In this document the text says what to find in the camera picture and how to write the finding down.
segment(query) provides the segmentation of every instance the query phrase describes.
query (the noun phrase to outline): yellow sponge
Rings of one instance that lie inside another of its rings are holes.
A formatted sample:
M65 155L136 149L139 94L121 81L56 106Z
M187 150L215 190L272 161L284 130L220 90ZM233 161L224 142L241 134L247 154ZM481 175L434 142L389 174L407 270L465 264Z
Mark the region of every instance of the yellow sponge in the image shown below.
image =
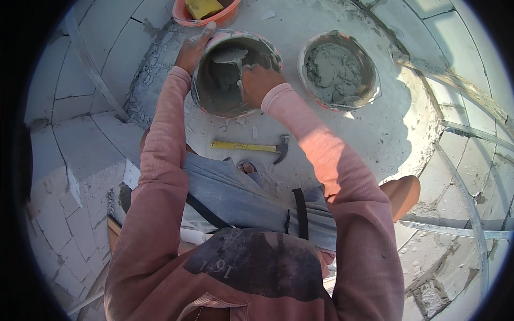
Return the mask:
M216 0L185 0L186 8L193 18L199 20L208 18L223 10Z

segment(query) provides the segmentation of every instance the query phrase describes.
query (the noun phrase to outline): claw hammer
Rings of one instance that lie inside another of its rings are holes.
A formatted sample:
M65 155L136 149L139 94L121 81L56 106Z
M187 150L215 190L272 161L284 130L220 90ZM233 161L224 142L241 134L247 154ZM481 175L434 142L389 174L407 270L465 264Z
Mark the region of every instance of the claw hammer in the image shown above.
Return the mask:
M219 142L217 140L211 141L211 148L226 148L226 149L246 149L246 150L260 150L262 152L271 152L279 154L279 158L273 163L277 165L287 155L289 147L289 134L280 135L282 141L278 145L256 145L256 144L240 144L240 143L229 143Z

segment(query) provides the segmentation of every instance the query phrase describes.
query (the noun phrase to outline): hammer head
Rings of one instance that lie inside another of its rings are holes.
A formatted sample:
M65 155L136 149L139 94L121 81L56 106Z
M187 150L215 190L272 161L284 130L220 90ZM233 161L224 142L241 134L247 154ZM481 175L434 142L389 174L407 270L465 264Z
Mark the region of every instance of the hammer head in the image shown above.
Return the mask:
M280 154L279 158L273 163L273 165L277 165L280 163L284 158L286 158L287 150L289 149L289 134L282 134L280 135L280 138L282 138L282 142L277 145L277 154Z

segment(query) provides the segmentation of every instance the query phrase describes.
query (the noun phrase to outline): hand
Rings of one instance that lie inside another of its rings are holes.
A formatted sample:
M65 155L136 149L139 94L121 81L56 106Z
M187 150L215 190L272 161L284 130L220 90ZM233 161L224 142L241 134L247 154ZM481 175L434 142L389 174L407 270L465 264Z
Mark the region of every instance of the hand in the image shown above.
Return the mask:
M200 35L187 38L180 51L178 52L175 66L178 66L189 74L192 74L196 66L200 63L201 56L204 54L205 44L216 30L216 22L209 22Z
M287 83L281 73L264 69L259 64L244 65L241 68L243 101L254 108L261 108L262 100L275 86Z

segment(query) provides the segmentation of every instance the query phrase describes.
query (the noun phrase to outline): yellow hammer handle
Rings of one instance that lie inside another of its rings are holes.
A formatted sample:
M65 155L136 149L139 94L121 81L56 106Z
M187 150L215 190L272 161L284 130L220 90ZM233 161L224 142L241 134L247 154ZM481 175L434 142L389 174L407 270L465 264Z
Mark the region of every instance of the yellow hammer handle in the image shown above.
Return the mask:
M239 144L229 142L218 142L216 140L213 140L211 142L211 148L260 150L262 152L272 153L275 153L277 151L277 147L273 145Z

